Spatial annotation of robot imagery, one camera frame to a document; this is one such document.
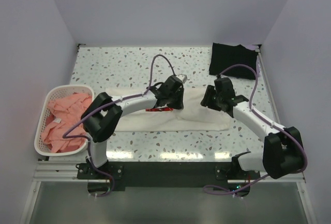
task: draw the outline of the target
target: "speckled tabletop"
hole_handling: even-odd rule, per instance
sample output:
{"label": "speckled tabletop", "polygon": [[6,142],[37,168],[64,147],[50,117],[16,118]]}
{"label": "speckled tabletop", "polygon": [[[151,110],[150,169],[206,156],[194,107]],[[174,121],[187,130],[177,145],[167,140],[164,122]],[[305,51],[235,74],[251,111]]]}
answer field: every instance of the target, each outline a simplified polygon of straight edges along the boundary
{"label": "speckled tabletop", "polygon": [[[70,84],[87,84],[95,94],[108,87],[145,88],[152,58],[165,55],[176,73],[186,74],[185,87],[213,84],[208,74],[211,47],[80,47]],[[153,81],[164,81],[171,74],[166,61],[155,62]],[[249,97],[254,81],[231,78],[236,93]],[[274,119],[262,75],[254,105]],[[263,142],[244,124],[231,119],[224,131],[115,132],[107,142],[107,156],[112,161],[229,161],[231,156],[263,149]],[[84,161],[87,152],[53,161]]]}

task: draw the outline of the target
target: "pink cloth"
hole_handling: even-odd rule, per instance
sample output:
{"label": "pink cloth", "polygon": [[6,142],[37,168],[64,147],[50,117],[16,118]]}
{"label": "pink cloth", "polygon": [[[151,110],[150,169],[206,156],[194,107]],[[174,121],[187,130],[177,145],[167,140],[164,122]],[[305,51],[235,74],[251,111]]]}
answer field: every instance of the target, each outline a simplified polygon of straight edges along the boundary
{"label": "pink cloth", "polygon": [[[48,108],[51,116],[46,120],[47,126],[41,134],[41,139],[49,146],[52,153],[72,152],[84,145],[84,138],[63,139],[62,135],[80,120],[91,102],[92,97],[86,93],[75,93],[49,102]],[[57,123],[56,119],[54,120],[54,116],[61,119],[60,123]],[[86,132],[83,124],[70,133],[70,135],[84,134]]]}

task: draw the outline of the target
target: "black fabric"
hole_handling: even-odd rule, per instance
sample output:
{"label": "black fabric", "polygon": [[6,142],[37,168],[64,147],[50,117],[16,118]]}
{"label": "black fabric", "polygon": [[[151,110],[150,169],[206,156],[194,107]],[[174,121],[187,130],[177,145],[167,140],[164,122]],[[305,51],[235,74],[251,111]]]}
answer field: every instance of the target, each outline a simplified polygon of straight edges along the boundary
{"label": "black fabric", "polygon": [[[244,64],[257,71],[258,52],[251,51],[242,45],[228,46],[226,44],[213,43],[212,62],[209,67],[209,75],[218,75],[231,65]],[[235,67],[226,73],[225,76],[255,79],[253,72],[244,67]]]}

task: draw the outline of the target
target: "laundry basket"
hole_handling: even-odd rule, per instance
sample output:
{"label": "laundry basket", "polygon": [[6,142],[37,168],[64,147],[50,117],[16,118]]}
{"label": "laundry basket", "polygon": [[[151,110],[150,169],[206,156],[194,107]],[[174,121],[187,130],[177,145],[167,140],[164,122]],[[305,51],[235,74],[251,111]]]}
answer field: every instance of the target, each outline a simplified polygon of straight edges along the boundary
{"label": "laundry basket", "polygon": [[43,143],[41,139],[41,133],[44,132],[46,128],[46,118],[51,114],[51,112],[47,108],[49,101],[58,98],[63,98],[72,95],[73,93],[88,93],[89,95],[92,96],[92,100],[94,100],[93,89],[86,85],[63,85],[52,89],[46,96],[38,123],[37,133],[35,137],[35,149],[37,153],[44,156],[67,156],[86,150],[87,141],[85,142],[85,145],[81,146],[75,151],[66,152],[66,153],[51,153],[51,150],[47,147],[46,144]]}

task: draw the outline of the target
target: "folded white cloth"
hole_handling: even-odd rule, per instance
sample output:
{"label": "folded white cloth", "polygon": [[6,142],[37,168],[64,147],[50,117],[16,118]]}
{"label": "folded white cloth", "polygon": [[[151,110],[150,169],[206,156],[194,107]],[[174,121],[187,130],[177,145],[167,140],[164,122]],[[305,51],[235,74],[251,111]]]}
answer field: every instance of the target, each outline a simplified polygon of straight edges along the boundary
{"label": "folded white cloth", "polygon": [[[116,131],[220,131],[228,129],[230,117],[223,112],[211,110],[200,105],[205,88],[186,88],[184,90],[184,109],[165,112],[137,111],[119,119]],[[133,95],[143,92],[131,88],[107,88],[109,96]]]}

